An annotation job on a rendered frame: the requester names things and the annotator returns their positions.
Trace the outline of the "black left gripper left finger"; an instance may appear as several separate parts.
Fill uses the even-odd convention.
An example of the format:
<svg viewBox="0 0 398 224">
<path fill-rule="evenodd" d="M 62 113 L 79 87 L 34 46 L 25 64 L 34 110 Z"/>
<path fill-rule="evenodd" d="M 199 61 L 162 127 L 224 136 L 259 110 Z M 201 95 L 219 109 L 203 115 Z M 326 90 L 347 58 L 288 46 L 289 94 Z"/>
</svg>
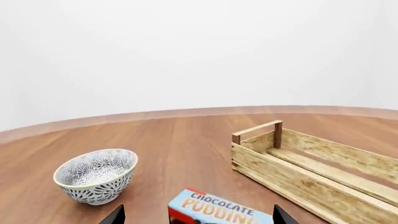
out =
<svg viewBox="0 0 398 224">
<path fill-rule="evenodd" d="M 115 210 L 113 210 L 108 216 L 101 220 L 101 224 L 124 224 L 126 219 L 126 214 L 124 210 L 124 205 L 120 205 Z"/>
</svg>

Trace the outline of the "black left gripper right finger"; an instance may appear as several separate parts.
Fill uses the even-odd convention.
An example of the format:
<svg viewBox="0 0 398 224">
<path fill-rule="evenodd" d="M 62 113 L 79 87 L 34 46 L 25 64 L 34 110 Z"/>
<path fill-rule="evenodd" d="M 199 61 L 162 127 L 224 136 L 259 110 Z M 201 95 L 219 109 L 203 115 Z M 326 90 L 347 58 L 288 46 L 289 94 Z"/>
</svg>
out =
<svg viewBox="0 0 398 224">
<path fill-rule="evenodd" d="M 297 224 L 297 221 L 277 204 L 274 205 L 272 219 L 274 224 Z"/>
</svg>

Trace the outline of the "light wooden crate tray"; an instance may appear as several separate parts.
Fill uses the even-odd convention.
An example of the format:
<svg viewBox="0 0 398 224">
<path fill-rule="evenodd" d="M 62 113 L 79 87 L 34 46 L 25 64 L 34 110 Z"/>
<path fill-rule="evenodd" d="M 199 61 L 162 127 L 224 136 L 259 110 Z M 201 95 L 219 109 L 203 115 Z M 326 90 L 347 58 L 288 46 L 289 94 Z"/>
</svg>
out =
<svg viewBox="0 0 398 224">
<path fill-rule="evenodd" d="M 254 138 L 232 135 L 235 171 L 330 224 L 398 224 L 398 190 L 336 163 L 398 184 L 398 160 L 283 128 Z"/>
</svg>

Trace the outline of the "blue chocolate pudding box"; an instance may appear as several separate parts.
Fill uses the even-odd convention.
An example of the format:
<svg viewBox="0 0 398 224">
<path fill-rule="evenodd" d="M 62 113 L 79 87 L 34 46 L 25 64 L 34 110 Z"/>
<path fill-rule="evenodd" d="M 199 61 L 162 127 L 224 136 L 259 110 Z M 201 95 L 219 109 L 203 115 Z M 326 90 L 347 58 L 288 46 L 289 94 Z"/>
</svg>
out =
<svg viewBox="0 0 398 224">
<path fill-rule="evenodd" d="M 168 203 L 169 224 L 274 224 L 272 216 L 190 188 Z"/>
</svg>

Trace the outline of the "white floral patterned bowl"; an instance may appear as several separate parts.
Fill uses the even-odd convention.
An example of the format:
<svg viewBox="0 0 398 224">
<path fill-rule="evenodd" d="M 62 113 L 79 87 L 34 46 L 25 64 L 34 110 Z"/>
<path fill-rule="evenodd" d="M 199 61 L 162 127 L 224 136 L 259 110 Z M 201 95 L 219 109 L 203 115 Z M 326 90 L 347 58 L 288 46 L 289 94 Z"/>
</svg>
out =
<svg viewBox="0 0 398 224">
<path fill-rule="evenodd" d="M 137 162 L 133 151 L 101 149 L 65 162 L 53 173 L 53 181 L 74 201 L 104 205 L 128 186 Z"/>
</svg>

